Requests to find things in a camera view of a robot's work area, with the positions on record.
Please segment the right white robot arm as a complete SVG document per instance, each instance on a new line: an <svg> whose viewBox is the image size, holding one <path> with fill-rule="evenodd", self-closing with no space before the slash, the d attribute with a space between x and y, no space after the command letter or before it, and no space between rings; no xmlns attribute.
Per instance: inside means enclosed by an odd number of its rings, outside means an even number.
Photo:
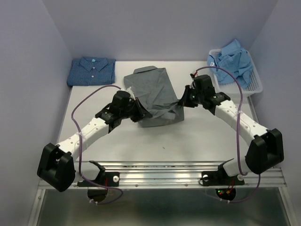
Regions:
<svg viewBox="0 0 301 226"><path fill-rule="evenodd" d="M190 108L201 105L227 123L236 131L237 139L243 138L248 145L244 157L228 160L219 165L216 171L208 172L208 182L222 185L237 175L249 172L259 175L284 160L282 133L258 124L243 113L228 95L217 93L208 75L193 78L192 83L185 86L178 104Z"/></svg>

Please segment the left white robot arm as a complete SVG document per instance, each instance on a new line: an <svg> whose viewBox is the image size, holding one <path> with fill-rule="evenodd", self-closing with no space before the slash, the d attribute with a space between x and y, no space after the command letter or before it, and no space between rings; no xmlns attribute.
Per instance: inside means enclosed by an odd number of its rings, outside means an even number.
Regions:
<svg viewBox="0 0 301 226"><path fill-rule="evenodd" d="M54 145L47 144L42 151L37 175L59 192L65 191L81 177L80 166L74 162L101 137L112 132L122 120L139 122L152 114L127 91L119 90L112 102L98 112L92 120L68 139Z"/></svg>

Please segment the grey long sleeve shirt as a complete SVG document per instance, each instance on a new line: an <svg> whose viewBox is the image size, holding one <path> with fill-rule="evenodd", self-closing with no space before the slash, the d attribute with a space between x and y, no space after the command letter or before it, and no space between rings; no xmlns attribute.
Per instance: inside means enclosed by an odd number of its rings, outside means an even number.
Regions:
<svg viewBox="0 0 301 226"><path fill-rule="evenodd" d="M173 89L166 68L147 66L135 69L124 77L125 88L130 88L152 118L139 122L143 128L166 126L184 120L184 108Z"/></svg>

